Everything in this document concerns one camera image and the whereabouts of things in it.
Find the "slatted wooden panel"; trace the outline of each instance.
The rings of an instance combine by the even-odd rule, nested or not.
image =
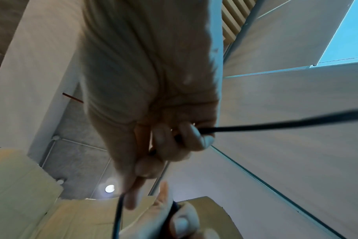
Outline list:
[[[235,40],[254,6],[255,0],[222,1],[222,32],[225,44]]]

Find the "cardboard box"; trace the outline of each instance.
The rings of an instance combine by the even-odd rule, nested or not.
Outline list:
[[[110,239],[118,198],[62,200],[53,178],[23,153],[0,150],[0,239]],[[122,228],[154,201],[143,198],[137,209],[124,210]],[[229,215],[208,197],[188,200],[201,228],[220,238],[242,239]]]

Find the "red rod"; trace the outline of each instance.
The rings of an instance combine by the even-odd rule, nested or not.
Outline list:
[[[82,100],[80,100],[80,99],[77,99],[76,97],[73,97],[73,96],[71,96],[71,95],[68,95],[67,93],[62,93],[64,96],[66,96],[66,97],[69,97],[70,99],[73,99],[73,100],[76,100],[76,101],[78,101],[78,102],[81,102],[81,103],[83,103],[83,101]]]

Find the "human hand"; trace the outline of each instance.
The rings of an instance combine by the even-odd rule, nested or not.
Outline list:
[[[166,182],[161,183],[158,197],[136,221],[120,232],[120,239],[157,239],[165,222],[173,198]],[[200,223],[196,209],[184,203],[170,220],[170,232],[176,239],[219,239],[212,229],[199,231]]]
[[[197,129],[218,120],[221,0],[85,0],[83,15],[85,112],[114,160],[125,207],[133,209],[145,180],[166,161],[214,141]],[[151,133],[155,156],[148,155]]]

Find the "concrete ceiling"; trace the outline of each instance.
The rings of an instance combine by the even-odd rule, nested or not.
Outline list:
[[[0,53],[5,54],[29,0],[0,0]]]

